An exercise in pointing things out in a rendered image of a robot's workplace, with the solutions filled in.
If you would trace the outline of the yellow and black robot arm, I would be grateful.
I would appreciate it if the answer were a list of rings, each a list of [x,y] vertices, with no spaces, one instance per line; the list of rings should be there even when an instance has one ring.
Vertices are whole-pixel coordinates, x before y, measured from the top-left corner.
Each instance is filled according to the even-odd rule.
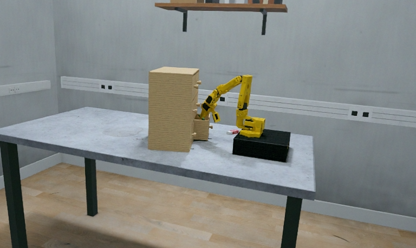
[[[240,135],[244,135],[247,137],[256,137],[259,138],[261,134],[263,133],[262,130],[262,123],[263,118],[251,118],[248,115],[248,105],[249,105],[249,99],[250,99],[250,93],[251,93],[251,82],[252,82],[252,76],[251,75],[238,75],[231,81],[229,81],[227,84],[221,84],[217,89],[215,89],[210,95],[208,95],[205,102],[208,105],[215,104],[220,96],[222,94],[225,94],[229,92],[232,88],[235,86],[242,84],[241,89],[239,92],[239,98],[238,98],[238,109],[236,109],[236,126],[240,129]],[[243,119],[244,124],[243,124]],[[247,131],[248,130],[248,131]]]

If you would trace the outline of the red and white eraser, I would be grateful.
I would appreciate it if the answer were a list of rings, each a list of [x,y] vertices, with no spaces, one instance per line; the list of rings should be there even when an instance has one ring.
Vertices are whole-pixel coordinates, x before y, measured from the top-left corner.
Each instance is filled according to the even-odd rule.
[[[227,131],[226,133],[229,134],[229,135],[231,135],[231,134],[239,133],[239,131],[235,129],[235,130]]]

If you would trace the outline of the tan wooden chest of drawers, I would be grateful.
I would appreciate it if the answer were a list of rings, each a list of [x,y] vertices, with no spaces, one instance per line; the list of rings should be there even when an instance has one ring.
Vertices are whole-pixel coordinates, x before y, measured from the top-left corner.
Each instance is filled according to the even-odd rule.
[[[148,149],[190,152],[191,106],[198,93],[192,99],[196,72],[199,69],[175,67],[149,71]]]

